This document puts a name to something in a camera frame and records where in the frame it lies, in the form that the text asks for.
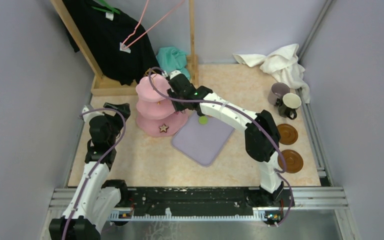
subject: gray mug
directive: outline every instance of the gray mug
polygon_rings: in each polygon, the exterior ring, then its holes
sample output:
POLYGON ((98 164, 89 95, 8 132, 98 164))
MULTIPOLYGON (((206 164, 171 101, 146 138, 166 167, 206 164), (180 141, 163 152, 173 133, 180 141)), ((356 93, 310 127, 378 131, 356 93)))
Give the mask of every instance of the gray mug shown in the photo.
POLYGON ((289 89, 288 85, 286 85, 283 82, 276 82, 271 86, 271 90, 268 93, 268 102, 271 105, 278 106, 280 103, 280 99, 285 95, 288 94, 291 90, 289 89))

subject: white towel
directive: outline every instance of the white towel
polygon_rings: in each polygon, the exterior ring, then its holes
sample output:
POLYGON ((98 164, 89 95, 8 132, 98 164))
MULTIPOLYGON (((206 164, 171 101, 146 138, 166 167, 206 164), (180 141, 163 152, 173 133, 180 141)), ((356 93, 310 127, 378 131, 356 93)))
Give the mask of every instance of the white towel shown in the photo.
POLYGON ((240 64, 249 67, 261 65, 266 74, 270 74, 280 83, 287 84, 291 89, 302 88, 304 103, 310 103, 310 87, 304 82, 303 66, 298 64, 298 44, 291 44, 277 49, 268 56, 262 54, 233 54, 234 59, 240 64))

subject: metal floor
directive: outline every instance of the metal floor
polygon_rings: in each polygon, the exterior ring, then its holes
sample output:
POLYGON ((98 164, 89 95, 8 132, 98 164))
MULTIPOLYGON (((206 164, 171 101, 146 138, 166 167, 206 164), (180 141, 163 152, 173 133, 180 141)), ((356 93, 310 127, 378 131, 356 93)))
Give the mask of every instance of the metal floor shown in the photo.
POLYGON ((335 212, 293 211, 280 228, 245 221, 153 221, 129 222, 104 227, 102 240, 341 240, 335 212))

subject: lavender mat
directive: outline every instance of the lavender mat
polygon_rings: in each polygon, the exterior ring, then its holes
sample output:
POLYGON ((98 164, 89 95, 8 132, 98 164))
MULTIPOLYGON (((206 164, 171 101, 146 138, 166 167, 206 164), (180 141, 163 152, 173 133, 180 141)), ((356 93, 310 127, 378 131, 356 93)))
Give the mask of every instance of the lavender mat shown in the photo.
POLYGON ((171 140, 173 147, 204 167, 214 162, 234 130, 217 118, 207 118, 208 123, 202 125, 194 112, 171 140))

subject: star decoration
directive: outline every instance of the star decoration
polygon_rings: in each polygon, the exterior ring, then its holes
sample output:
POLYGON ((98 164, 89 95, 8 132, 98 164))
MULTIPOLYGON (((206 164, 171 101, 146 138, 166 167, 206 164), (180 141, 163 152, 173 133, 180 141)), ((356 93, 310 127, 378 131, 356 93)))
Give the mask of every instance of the star decoration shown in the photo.
POLYGON ((169 129, 169 126, 167 126, 166 124, 159 126, 159 132, 160 133, 167 133, 167 129, 169 129))

